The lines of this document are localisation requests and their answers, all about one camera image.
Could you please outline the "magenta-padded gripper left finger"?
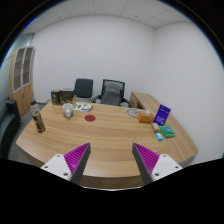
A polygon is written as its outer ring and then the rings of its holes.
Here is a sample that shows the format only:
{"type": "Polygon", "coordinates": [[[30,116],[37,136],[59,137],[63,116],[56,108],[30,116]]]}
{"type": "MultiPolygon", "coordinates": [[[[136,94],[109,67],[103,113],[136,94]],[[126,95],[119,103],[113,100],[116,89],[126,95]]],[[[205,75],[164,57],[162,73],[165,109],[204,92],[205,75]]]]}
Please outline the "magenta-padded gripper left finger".
{"type": "Polygon", "coordinates": [[[65,155],[56,154],[42,169],[79,185],[90,153],[90,144],[86,143],[65,155]]]}

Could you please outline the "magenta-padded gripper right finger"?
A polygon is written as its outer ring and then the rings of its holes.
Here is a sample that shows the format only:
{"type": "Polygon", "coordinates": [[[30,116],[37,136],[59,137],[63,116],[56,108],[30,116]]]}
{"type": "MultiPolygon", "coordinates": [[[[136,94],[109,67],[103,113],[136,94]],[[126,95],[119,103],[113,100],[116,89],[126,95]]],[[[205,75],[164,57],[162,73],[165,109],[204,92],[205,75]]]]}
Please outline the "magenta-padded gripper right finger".
{"type": "Polygon", "coordinates": [[[132,153],[144,185],[150,184],[182,169],[169,155],[159,155],[137,143],[133,144],[132,153]]]}

